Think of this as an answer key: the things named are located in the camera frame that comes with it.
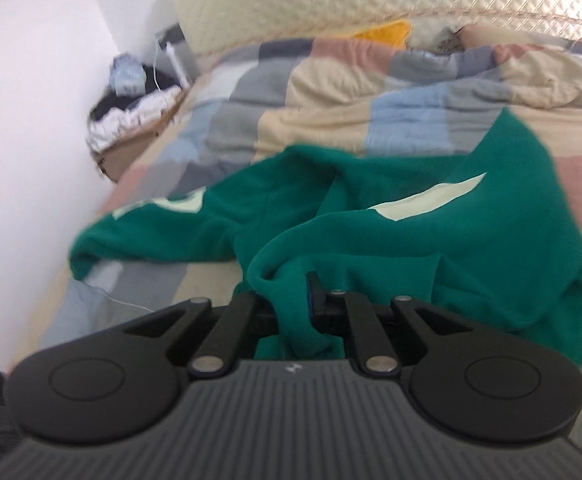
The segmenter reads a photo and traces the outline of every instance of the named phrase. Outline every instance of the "green garment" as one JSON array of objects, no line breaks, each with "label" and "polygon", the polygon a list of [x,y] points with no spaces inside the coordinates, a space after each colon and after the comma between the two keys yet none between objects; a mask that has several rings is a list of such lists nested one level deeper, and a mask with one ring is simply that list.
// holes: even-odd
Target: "green garment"
[{"label": "green garment", "polygon": [[[440,183],[463,184],[410,199],[428,212],[405,213],[404,202],[369,209]],[[438,189],[457,196],[434,208]],[[280,336],[260,342],[261,358],[343,356],[341,339],[309,320],[306,273],[315,270],[325,288],[377,303],[408,294],[582,362],[582,238],[549,155],[508,111],[470,155],[357,158],[293,146],[196,206],[199,195],[104,216],[72,248],[75,278],[102,258],[235,257],[245,271],[238,288],[277,314]]]}]

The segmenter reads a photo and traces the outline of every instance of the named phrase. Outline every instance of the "silver screw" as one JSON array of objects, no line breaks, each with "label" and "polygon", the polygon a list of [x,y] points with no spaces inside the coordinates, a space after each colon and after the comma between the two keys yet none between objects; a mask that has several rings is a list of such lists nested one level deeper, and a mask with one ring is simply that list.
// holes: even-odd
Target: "silver screw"
[{"label": "silver screw", "polygon": [[203,374],[218,371],[224,366],[224,361],[214,355],[202,355],[193,361],[193,370]]},{"label": "silver screw", "polygon": [[372,372],[387,373],[398,367],[398,362],[388,355],[374,355],[366,360],[366,367]]}]

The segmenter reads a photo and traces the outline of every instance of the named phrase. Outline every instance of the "comforter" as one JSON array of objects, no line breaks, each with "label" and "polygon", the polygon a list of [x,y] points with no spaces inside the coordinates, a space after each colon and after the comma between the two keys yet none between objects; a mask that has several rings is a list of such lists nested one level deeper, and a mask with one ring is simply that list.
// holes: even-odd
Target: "comforter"
[{"label": "comforter", "polygon": [[[442,57],[329,38],[237,49],[198,80],[180,124],[125,174],[104,209],[185,196],[292,144],[371,156],[471,153],[505,107],[552,156],[582,231],[578,44],[572,52],[497,45]],[[241,272],[214,265],[101,262],[84,280],[69,280],[43,344],[191,295],[225,301]]]}]

